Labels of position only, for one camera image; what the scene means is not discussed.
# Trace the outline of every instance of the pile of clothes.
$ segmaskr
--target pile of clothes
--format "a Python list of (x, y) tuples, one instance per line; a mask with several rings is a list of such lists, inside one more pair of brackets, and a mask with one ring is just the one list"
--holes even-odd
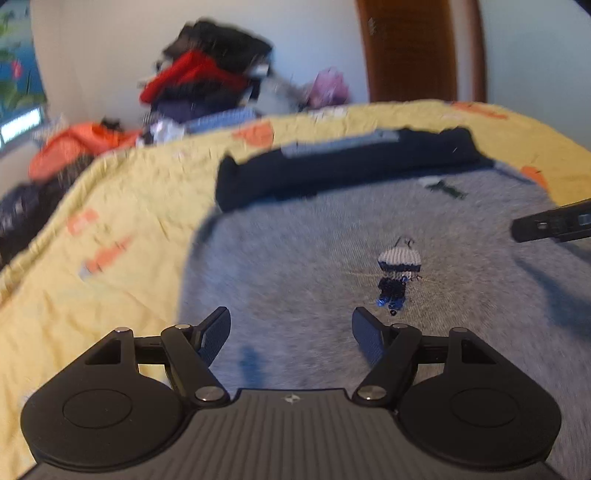
[(50, 124), (40, 152), (29, 166), (29, 183), (21, 183), (0, 200), (0, 270), (45, 226), (58, 204), (95, 157), (135, 145), (139, 131), (123, 132), (118, 121), (68, 127)]
[[(147, 123), (169, 119), (183, 125), (229, 111), (236, 111), (240, 120), (256, 118), (252, 109), (245, 116), (244, 104), (259, 90), (261, 72), (268, 73), (272, 48), (266, 40), (211, 20), (186, 24), (163, 50), (165, 60), (157, 62), (161, 70), (139, 96), (141, 103), (151, 106)], [(214, 126), (233, 125), (233, 115), (219, 118), (221, 124)], [(144, 139), (153, 140), (149, 135)]]
[(348, 100), (335, 69), (304, 87), (279, 77), (271, 68), (272, 49), (267, 40), (209, 19), (186, 24), (156, 62), (156, 76), (142, 84), (139, 101), (151, 112), (140, 145)]

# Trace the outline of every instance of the painting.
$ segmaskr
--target painting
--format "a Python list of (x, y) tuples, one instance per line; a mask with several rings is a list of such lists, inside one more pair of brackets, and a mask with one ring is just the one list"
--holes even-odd
[(0, 0), (0, 122), (46, 100), (33, 46), (30, 0)]

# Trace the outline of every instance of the metal pivot bolt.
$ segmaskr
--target metal pivot bolt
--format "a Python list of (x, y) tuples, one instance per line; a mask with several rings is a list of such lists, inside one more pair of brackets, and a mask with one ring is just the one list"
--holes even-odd
[(364, 400), (381, 400), (386, 393), (385, 389), (377, 385), (365, 385), (357, 390), (357, 395)]
[(221, 400), (226, 392), (220, 387), (201, 387), (195, 392), (195, 397), (198, 400), (210, 402)]

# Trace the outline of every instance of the orange pattern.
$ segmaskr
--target orange pattern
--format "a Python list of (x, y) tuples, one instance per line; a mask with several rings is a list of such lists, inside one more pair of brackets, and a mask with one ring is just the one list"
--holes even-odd
[(80, 214), (71, 216), (68, 219), (68, 231), (70, 235), (76, 236), (84, 231), (87, 226), (94, 223), (99, 218), (96, 210), (89, 208)]
[(95, 257), (84, 264), (82, 273), (93, 275), (97, 272), (102, 272), (127, 250), (132, 240), (133, 236), (126, 236), (119, 242), (115, 242), (115, 245), (112, 247), (100, 248)]
[(257, 122), (248, 127), (236, 130), (232, 136), (242, 138), (251, 147), (270, 148), (273, 146), (275, 132), (271, 122)]
[(537, 168), (532, 167), (531, 165), (526, 165), (524, 167), (521, 167), (521, 173), (528, 177), (530, 180), (536, 182), (544, 190), (548, 191), (548, 182), (546, 181), (544, 174), (541, 170), (538, 170)]
[(507, 120), (509, 118), (509, 115), (506, 115), (504, 113), (496, 113), (495, 111), (493, 111), (489, 108), (483, 107), (482, 105), (479, 105), (478, 103), (452, 102), (452, 107), (454, 107), (458, 110), (463, 110), (465, 112), (477, 113), (478, 115), (484, 115), (489, 118), (496, 118), (498, 120)]

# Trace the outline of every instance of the pink bag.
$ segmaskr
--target pink bag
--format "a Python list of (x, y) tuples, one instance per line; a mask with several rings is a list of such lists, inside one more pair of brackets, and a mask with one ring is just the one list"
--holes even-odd
[(331, 105), (343, 105), (349, 100), (349, 86), (345, 83), (343, 74), (331, 67), (322, 70), (316, 77), (308, 104), (312, 108), (321, 108)]

